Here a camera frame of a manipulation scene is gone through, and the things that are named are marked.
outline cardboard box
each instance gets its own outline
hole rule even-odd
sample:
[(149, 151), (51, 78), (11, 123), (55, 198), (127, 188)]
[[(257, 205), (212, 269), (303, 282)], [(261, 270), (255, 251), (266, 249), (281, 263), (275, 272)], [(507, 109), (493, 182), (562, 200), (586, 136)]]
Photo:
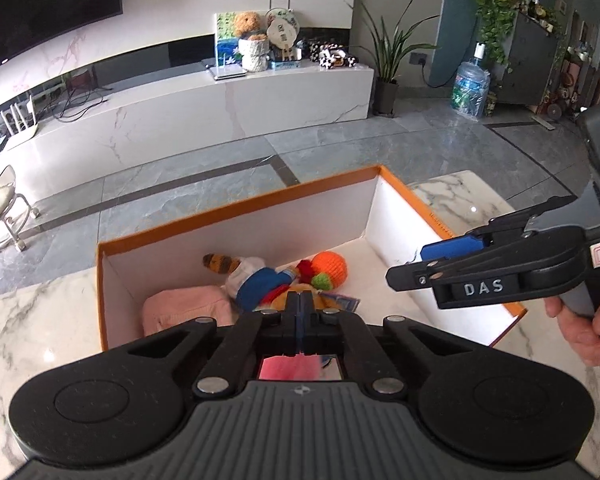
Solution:
[(170, 288), (221, 285), (207, 253), (260, 256), (284, 266), (319, 251), (342, 254), (349, 277), (337, 292), (359, 298), (369, 324), (402, 314), (482, 344), (519, 320), (518, 303), (440, 310), (430, 289), (394, 292), (388, 267), (452, 233), (386, 168), (373, 166), (257, 196), (98, 246), (102, 349), (142, 337), (144, 300)]

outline hanging plant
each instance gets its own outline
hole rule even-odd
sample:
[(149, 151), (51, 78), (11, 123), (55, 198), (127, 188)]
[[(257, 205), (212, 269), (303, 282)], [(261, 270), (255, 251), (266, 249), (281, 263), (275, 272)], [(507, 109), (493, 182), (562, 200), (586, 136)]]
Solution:
[(480, 33), (478, 40), (487, 46), (487, 58), (505, 66), (509, 61), (502, 43), (513, 30), (522, 0), (475, 0), (478, 4)]

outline human hand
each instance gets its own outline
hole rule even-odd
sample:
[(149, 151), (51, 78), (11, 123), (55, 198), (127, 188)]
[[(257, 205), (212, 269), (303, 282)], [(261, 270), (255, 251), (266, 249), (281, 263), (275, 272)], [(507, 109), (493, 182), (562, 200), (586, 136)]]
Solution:
[(587, 366), (600, 366), (600, 307), (593, 318), (574, 314), (560, 298), (544, 300), (546, 314), (556, 317), (562, 336)]

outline gray tile floor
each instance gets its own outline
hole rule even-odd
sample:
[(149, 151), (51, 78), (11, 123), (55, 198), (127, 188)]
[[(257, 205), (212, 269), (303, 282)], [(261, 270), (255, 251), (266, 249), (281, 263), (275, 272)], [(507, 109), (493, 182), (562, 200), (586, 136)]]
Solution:
[(586, 150), (570, 124), (548, 131), (524, 108), (474, 122), (446, 99), (410, 99), (394, 119), (312, 126), (183, 153), (40, 201), (27, 250), (0, 252), (0, 294), (94, 265), (98, 241), (369, 164), (404, 182), (471, 170), (515, 208), (579, 194)]

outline potted plant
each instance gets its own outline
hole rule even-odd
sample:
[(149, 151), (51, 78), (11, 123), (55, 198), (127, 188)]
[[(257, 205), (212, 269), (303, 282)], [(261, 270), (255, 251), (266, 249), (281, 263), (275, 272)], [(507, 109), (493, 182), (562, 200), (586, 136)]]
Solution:
[(374, 95), (374, 111), (379, 114), (391, 114), (394, 110), (395, 96), (398, 91), (398, 82), (395, 80), (395, 75), (398, 72), (398, 67), (402, 58), (413, 50), (431, 50), (437, 48), (437, 46), (430, 43), (416, 43), (407, 44), (408, 39), (413, 34), (413, 31), (423, 22), (427, 20), (433, 20), (439, 15), (429, 16), (414, 23), (405, 32), (400, 28), (400, 23), (404, 15), (411, 7), (413, 0), (409, 2), (406, 9), (400, 16), (398, 23), (396, 23), (394, 32), (389, 34), (384, 22), (384, 17), (380, 16), (379, 27), (376, 21), (369, 13), (363, 2), (360, 2), (362, 7), (362, 20), (371, 33), (371, 38), (374, 42), (374, 49), (371, 50), (364, 46), (360, 46), (363, 50), (366, 50), (373, 57), (376, 70), (378, 71), (378, 78), (376, 78), (376, 94)]
[(509, 60), (502, 43), (513, 31), (513, 24), (523, 0), (474, 0), (480, 19), (478, 41), (487, 46), (487, 58), (507, 67)]

